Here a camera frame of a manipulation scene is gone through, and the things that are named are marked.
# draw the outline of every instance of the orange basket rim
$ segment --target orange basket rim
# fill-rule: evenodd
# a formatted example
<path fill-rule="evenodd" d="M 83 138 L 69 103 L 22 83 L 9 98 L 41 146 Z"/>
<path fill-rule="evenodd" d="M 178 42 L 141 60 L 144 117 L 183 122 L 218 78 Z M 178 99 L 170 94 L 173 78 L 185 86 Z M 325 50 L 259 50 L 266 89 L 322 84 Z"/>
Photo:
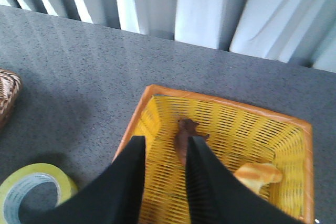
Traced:
<path fill-rule="evenodd" d="M 196 92 L 184 91 L 184 90 L 177 90 L 171 89 L 163 86 L 159 86 L 156 84 L 152 84 L 147 86 L 144 90 L 141 99 L 136 106 L 136 109 L 132 115 L 130 123 L 128 124 L 124 136 L 120 142 L 120 145 L 114 155 L 115 159 L 120 152 L 124 149 L 127 145 L 128 141 L 130 140 L 132 133 L 139 121 L 141 116 L 141 112 L 144 110 L 146 105 L 148 104 L 149 100 L 153 97 L 153 95 L 161 94 L 161 95 L 169 95 L 172 97 L 180 97 L 180 98 L 189 98 L 195 99 L 205 102 L 215 102 L 225 106 L 231 106 L 234 108 L 242 109 L 250 113 L 254 113 L 257 115 L 266 116 L 270 119 L 273 119 L 278 122 L 285 122 L 297 126 L 303 130 L 303 138 L 305 143 L 305 154 L 306 158 L 304 160 L 304 169 L 305 169 L 305 191 L 304 191 L 304 203 L 305 203 L 305 211 L 303 221 L 305 223 L 312 223 L 314 219 L 314 184 L 313 184 L 313 149 L 312 149 L 312 126 L 305 120 L 295 118 L 293 116 L 284 115 L 278 112 L 274 112 L 271 110 L 259 108 L 253 105 L 244 104 L 236 101 L 227 100 L 224 98 L 219 98 L 211 95 L 200 94 Z"/>

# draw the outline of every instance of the wicker basket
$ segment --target wicker basket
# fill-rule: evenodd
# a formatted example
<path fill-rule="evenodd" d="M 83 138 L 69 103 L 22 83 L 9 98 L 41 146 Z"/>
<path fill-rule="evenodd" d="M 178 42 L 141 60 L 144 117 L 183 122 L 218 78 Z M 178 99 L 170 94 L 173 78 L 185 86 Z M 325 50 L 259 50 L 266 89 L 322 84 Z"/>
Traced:
<path fill-rule="evenodd" d="M 311 125 L 303 120 L 230 100 L 151 85 L 145 90 L 117 156 L 132 135 L 146 136 L 146 179 L 140 223 L 190 223 L 184 168 L 173 139 L 181 117 L 200 123 L 208 144 L 233 172 L 246 162 L 273 163 L 280 183 L 261 189 L 262 198 L 312 223 Z"/>
<path fill-rule="evenodd" d="M 17 74 L 0 69 L 0 129 L 12 113 L 14 101 L 21 88 L 22 82 Z"/>

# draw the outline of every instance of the roll of tape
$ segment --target roll of tape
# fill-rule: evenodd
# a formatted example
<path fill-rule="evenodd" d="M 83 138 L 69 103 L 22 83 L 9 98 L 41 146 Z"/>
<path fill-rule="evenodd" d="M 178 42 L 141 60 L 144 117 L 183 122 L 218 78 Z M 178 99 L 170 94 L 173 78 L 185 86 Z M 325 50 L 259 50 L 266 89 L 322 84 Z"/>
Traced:
<path fill-rule="evenodd" d="M 21 224 L 21 201 L 35 186 L 46 182 L 56 185 L 56 206 L 78 190 L 75 183 L 54 165 L 40 163 L 25 166 L 11 174 L 0 186 L 0 224 Z"/>

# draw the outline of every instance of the yellow plastic basket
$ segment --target yellow plastic basket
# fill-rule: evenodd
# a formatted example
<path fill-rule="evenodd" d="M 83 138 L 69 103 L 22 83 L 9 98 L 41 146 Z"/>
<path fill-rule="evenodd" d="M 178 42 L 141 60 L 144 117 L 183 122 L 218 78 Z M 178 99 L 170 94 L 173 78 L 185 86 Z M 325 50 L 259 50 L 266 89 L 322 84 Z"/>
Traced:
<path fill-rule="evenodd" d="M 246 162 L 273 163 L 280 183 L 261 197 L 287 214 L 313 221 L 311 125 L 303 120 L 226 99 L 151 85 L 146 88 L 117 156 L 133 135 L 146 137 L 146 177 L 141 224 L 190 223 L 184 167 L 173 147 L 177 121 L 190 118 L 232 172 Z"/>

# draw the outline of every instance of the packing tape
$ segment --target packing tape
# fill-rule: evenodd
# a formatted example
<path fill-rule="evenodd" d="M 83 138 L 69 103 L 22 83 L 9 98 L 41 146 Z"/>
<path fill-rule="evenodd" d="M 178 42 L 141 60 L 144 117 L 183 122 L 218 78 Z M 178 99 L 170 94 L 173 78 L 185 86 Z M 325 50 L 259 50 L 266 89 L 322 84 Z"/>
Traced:
<path fill-rule="evenodd" d="M 57 188 L 56 206 L 77 192 L 75 183 L 58 167 L 50 164 L 27 165 L 11 174 L 0 186 L 0 224 L 21 224 L 19 208 L 35 186 L 52 182 Z"/>

